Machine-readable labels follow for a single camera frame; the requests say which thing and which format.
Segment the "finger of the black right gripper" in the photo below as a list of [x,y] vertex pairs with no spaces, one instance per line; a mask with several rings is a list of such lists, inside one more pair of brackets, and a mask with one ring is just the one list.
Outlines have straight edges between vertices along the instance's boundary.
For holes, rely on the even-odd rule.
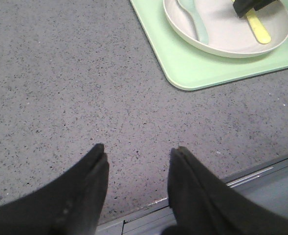
[[249,10],[254,9],[258,11],[275,0],[235,0],[233,8],[239,18],[242,18]]

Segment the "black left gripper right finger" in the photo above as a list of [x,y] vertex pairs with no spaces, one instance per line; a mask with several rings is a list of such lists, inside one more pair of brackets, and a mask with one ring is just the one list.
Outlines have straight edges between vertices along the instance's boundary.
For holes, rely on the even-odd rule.
[[237,193],[186,147],[173,148],[168,200],[184,235],[288,235],[288,219]]

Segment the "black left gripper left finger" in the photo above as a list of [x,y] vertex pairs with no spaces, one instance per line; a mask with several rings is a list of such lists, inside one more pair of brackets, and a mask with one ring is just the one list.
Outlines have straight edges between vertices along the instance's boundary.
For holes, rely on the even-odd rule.
[[108,158],[98,143],[54,181],[0,206],[0,235],[95,234],[108,177]]

